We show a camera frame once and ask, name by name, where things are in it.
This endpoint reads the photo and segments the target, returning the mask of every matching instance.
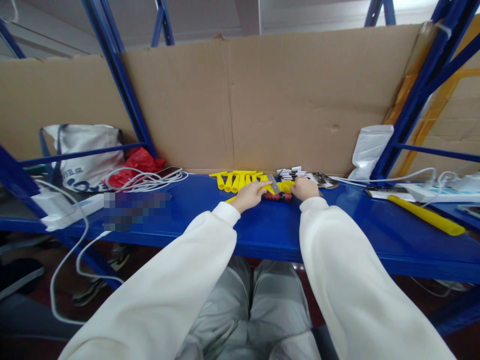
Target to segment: gray pants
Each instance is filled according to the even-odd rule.
[[[177,358],[267,359],[275,353],[280,359],[319,359],[307,299],[292,264],[262,261],[252,285],[250,308],[250,267],[233,256]]]

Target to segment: red component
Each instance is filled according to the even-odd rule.
[[[158,173],[163,170],[165,159],[153,158],[143,147],[135,147],[127,154],[128,159],[125,161],[125,168],[138,169],[144,173]],[[139,173],[133,170],[121,170],[110,176],[109,183],[115,188],[121,188],[131,178]]]
[[[280,191],[278,194],[272,195],[271,193],[266,192],[261,196],[261,198],[264,199],[264,200],[286,202],[286,201],[291,201],[292,200],[292,194],[288,194],[288,193],[285,193],[283,191]]]

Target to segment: cardboard box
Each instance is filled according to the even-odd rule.
[[[346,175],[360,129],[381,124],[394,105],[420,29],[217,38],[123,59],[169,164]],[[2,62],[0,79],[0,142],[19,160],[40,155],[45,125],[102,123],[132,134],[101,56]]]

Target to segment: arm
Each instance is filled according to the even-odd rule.
[[[455,359],[388,275],[353,219],[339,207],[329,206],[306,178],[299,179],[292,192],[304,200],[301,254],[338,357]]]
[[[234,252],[233,226],[266,184],[246,186],[231,204],[193,219],[103,303],[59,359],[174,359]]]

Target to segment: smartphone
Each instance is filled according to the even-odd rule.
[[[156,174],[161,177],[162,179],[167,179],[172,177],[175,174],[178,174],[181,172],[183,168],[177,167],[177,166],[170,166],[167,167],[166,169],[163,169],[162,171],[157,172]]]
[[[480,206],[457,205],[457,209],[480,219]]]

